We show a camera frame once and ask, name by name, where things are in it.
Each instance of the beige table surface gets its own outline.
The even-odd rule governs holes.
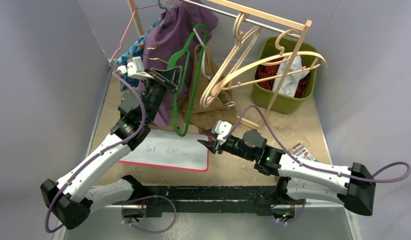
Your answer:
[[[235,82],[243,82],[243,79],[252,79],[253,72],[246,72]],[[236,110],[241,114],[243,110],[252,105],[251,100],[252,85],[236,88],[233,90],[233,100],[236,102]],[[120,84],[116,78],[112,78],[105,97],[103,109],[98,120],[97,130],[92,142],[92,149],[97,148],[110,129],[116,124],[120,117],[117,110],[121,102],[122,92]],[[260,115],[255,109],[250,109],[246,118],[256,123],[260,123]],[[185,123],[179,117],[179,126]],[[271,111],[267,119],[272,130],[287,149],[297,143],[303,144],[310,153],[321,163],[330,163],[330,158],[322,133],[321,124],[316,112],[315,103],[312,98],[306,100],[299,109],[290,115]],[[249,128],[240,125],[234,136],[242,138]],[[198,133],[194,125],[190,125],[190,133]],[[263,137],[267,138],[267,144],[280,148],[278,143],[266,129],[260,130]],[[254,163],[241,159],[237,156],[224,152],[223,154],[210,154],[209,167],[206,172],[194,172],[179,169],[159,168],[152,166],[116,163],[108,172],[96,183],[106,185],[119,180],[125,175],[132,175],[144,185],[192,185],[192,186],[270,186],[277,183],[274,176],[265,176],[253,168]]]

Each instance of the clothes hanger hook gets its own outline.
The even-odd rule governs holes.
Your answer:
[[[158,7],[164,9],[166,12],[169,10],[166,6],[163,6],[160,0],[158,0]]]

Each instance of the green basket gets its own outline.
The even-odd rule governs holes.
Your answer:
[[[261,51],[260,59],[264,59],[264,58],[279,54],[280,51],[275,47],[276,38],[277,36],[271,37],[264,43],[263,49]],[[294,47],[296,46],[297,41],[282,38],[279,44],[282,47],[285,47],[285,51],[284,51],[285,53],[290,53],[294,51]],[[318,50],[314,46],[307,44],[307,43],[303,43],[301,47],[299,48],[299,50],[318,53]],[[310,55],[301,56],[301,62],[306,67],[310,67],[312,65],[313,60],[315,60],[315,56],[310,56]],[[318,69],[315,68],[310,71],[310,75],[308,78],[308,84],[304,90],[302,98],[295,98],[295,97],[291,97],[291,96],[287,96],[283,94],[278,94],[271,109],[274,111],[283,113],[283,114],[292,114],[293,112],[295,112],[304,101],[306,101],[313,95],[313,89],[315,87],[317,70]],[[257,106],[267,108],[269,105],[269,102],[272,99],[273,93],[274,93],[273,91],[264,89],[261,86],[259,86],[257,83],[254,83],[252,86],[252,92],[251,92],[252,102]]]

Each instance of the wooden clothes rack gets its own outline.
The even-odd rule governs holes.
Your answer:
[[[273,106],[276,97],[278,96],[278,92],[282,87],[282,84],[284,83],[284,80],[287,76],[292,75],[292,74],[296,74],[299,72],[303,72],[303,71],[310,71],[313,69],[316,69],[320,66],[320,64],[317,64],[318,59],[321,59],[323,64],[325,65],[325,67],[327,66],[327,63],[325,61],[325,59],[323,58],[323,56],[321,56],[320,54],[316,53],[316,52],[312,52],[312,51],[299,51],[301,45],[303,44],[304,38],[306,37],[307,32],[309,31],[310,26],[312,25],[312,21],[307,20],[305,24],[302,23],[298,23],[295,21],[291,21],[276,15],[272,15],[270,13],[267,12],[263,12],[263,11],[259,11],[247,6],[243,6],[234,2],[230,2],[227,0],[207,0],[208,2],[212,2],[215,4],[219,4],[221,6],[224,7],[228,7],[231,9],[234,9],[236,11],[239,11],[238,15],[234,15],[213,7],[209,7],[203,4],[200,4],[198,2],[195,1],[191,1],[191,0],[179,0],[181,2],[185,2],[188,4],[192,4],[195,6],[198,6],[200,8],[205,8],[208,9],[210,11],[213,11],[215,13],[218,14],[222,14],[231,18],[235,18],[235,23],[233,25],[233,29],[232,29],[232,34],[233,37],[235,38],[235,44],[234,47],[232,48],[232,50],[230,51],[230,53],[228,54],[228,56],[226,57],[225,61],[223,62],[223,64],[221,65],[221,67],[219,68],[219,70],[217,71],[216,75],[213,77],[213,79],[210,81],[209,85],[207,86],[206,90],[203,92],[201,99],[200,99],[200,104],[203,107],[208,107],[214,99],[217,98],[217,96],[219,95],[219,93],[221,91],[225,91],[225,90],[230,90],[230,89],[234,89],[234,88],[239,88],[242,86],[246,86],[246,85],[250,85],[250,84],[254,84],[254,83],[259,83],[259,82],[263,82],[263,81],[267,81],[270,79],[275,79],[280,77],[280,81],[279,84],[276,87],[276,91],[273,93],[272,98],[266,108],[266,111],[264,113],[264,116],[267,118],[269,116],[271,107]],[[127,3],[129,5],[129,8],[133,14],[134,12],[134,0],[127,0]],[[269,26],[266,24],[263,24],[261,22],[257,22],[257,21],[253,21],[250,20],[249,17],[250,16],[256,16],[259,17],[261,19],[265,19],[286,27],[289,27],[291,29],[288,30],[281,30],[278,29],[276,27],[273,26]],[[241,31],[241,25],[243,22],[248,22],[251,24],[254,24],[256,26],[254,26],[253,28],[251,28],[249,31],[247,32],[242,32]],[[144,31],[142,29],[142,25],[141,25],[141,21],[138,15],[138,12],[135,12],[134,14],[134,24],[136,27],[136,31],[138,33],[139,36],[144,34]],[[278,33],[281,33],[278,38],[275,41],[275,47],[280,50],[279,54],[274,55],[274,56],[270,56],[261,60],[258,60],[256,62],[253,62],[249,65],[246,65],[244,67],[241,67],[242,62],[244,61],[244,59],[246,58],[246,56],[248,55],[248,53],[250,52],[251,48],[253,47],[253,45],[255,44],[255,42],[257,41],[261,28],[265,28],[268,30],[272,30]],[[298,41],[293,49],[292,52],[285,52],[285,48],[283,46],[279,45],[279,41],[281,40],[282,37],[284,36],[290,36],[293,38],[297,38]],[[238,61],[235,63],[235,65],[232,67],[232,69],[229,71],[229,73],[227,74],[226,77],[224,77],[223,79],[223,73],[224,71],[228,68],[229,64],[232,62],[232,60],[235,58],[236,54],[238,53],[238,51],[240,50],[240,48],[245,45],[245,43],[247,42],[247,40],[251,38],[250,43],[248,44],[247,48],[244,50],[244,52],[242,53],[242,55],[240,56],[240,58],[238,59]],[[306,55],[306,56],[312,56],[314,57],[314,61],[312,62],[310,67],[303,67],[300,70],[297,71],[290,71],[291,65],[294,62],[294,59],[296,56],[302,56],[302,55]],[[277,62],[269,62],[278,58],[285,58],[288,57],[286,59],[277,61]],[[250,70],[251,68],[254,68],[258,65],[265,65],[265,66],[273,66],[273,65],[278,65],[281,64],[283,62],[287,62],[285,70],[283,72],[283,74],[280,75],[275,75],[275,76],[271,76],[271,77],[266,77],[266,78],[262,78],[262,79],[256,79],[256,80],[252,80],[249,82],[244,82],[244,83],[240,83],[238,82],[237,84],[233,85],[232,84],[232,80],[234,78],[236,78],[237,76],[239,76],[240,74],[244,73],[245,71]],[[256,129],[259,130],[261,129],[261,127],[264,125],[264,122],[262,122],[260,125],[257,123],[254,123],[252,121],[249,121],[247,119],[242,119],[241,123],[252,128],[252,129]]]

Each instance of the gray wall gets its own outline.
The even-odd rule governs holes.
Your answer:
[[[77,0],[0,0],[0,239],[42,240],[47,178],[86,152],[108,63]]]
[[[333,162],[411,164],[411,0],[342,1],[321,34],[314,99]],[[411,176],[376,187],[374,215],[359,218],[366,239],[411,239]]]

